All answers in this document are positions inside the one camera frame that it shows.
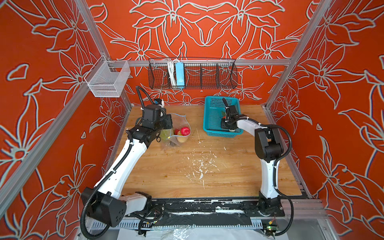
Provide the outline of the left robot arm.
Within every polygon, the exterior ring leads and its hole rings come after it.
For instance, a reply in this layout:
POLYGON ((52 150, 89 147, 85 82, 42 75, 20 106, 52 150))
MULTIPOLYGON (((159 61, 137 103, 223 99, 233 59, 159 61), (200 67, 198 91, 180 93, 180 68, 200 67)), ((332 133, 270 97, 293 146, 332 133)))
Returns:
POLYGON ((123 197, 123 187, 134 166, 153 141, 161 141, 161 131, 173 127, 162 99, 152 99, 144 88, 137 86, 142 116, 126 131, 127 140, 117 159, 93 188, 81 193, 83 210, 80 216, 82 235, 95 240, 110 227, 116 227, 123 217, 141 212, 150 204, 150 196, 134 193, 123 197))

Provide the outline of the red fruit front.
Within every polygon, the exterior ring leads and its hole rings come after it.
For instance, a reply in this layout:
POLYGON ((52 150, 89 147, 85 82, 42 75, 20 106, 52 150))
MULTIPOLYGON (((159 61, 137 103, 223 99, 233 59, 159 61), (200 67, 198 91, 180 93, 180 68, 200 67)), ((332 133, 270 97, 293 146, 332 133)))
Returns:
POLYGON ((181 130, 180 130, 180 134, 181 134, 182 136, 189 136, 190 133, 191 133, 191 129, 190 129, 189 127, 183 127, 183 128, 181 128, 181 130))

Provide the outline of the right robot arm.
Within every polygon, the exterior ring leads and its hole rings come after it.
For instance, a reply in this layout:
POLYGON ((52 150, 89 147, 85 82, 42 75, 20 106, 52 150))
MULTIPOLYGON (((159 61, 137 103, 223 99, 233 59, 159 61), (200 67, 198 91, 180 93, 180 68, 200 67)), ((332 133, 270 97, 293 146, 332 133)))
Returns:
POLYGON ((257 208, 261 215, 270 216, 280 208, 283 197, 278 188, 280 160, 291 151, 291 148, 284 150, 280 141, 280 131, 284 129, 278 125, 264 125, 236 113, 226 113, 221 120, 221 127, 230 131, 241 129, 254 136, 255 153, 261 160, 262 167, 262 185, 257 208))

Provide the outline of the yellow potato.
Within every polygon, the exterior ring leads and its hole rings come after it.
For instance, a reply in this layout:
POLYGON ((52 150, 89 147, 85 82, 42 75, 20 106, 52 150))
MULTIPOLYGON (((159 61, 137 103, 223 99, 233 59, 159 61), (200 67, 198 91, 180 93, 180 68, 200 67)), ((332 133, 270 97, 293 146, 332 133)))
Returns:
POLYGON ((177 135, 176 138, 177 141, 181 144, 185 143, 188 140, 188 136, 177 135))

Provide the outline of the clear zip top bag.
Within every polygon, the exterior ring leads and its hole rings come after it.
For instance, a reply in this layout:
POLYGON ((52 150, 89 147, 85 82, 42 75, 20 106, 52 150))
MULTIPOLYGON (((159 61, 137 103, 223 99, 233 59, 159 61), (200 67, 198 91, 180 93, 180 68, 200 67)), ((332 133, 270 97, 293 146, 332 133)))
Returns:
POLYGON ((182 147, 188 140, 192 130, 186 116, 171 113, 173 127, 160 132, 161 148, 167 150, 182 147))

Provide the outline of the green cabbage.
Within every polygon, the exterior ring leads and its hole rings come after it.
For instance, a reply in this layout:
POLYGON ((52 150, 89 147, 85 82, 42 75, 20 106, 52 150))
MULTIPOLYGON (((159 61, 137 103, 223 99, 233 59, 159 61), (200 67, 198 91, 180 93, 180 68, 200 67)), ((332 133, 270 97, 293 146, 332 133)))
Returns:
POLYGON ((160 132, 160 138, 162 141, 167 141, 170 139, 170 137, 173 135, 173 130, 172 129, 167 129, 167 130, 161 130, 160 132))

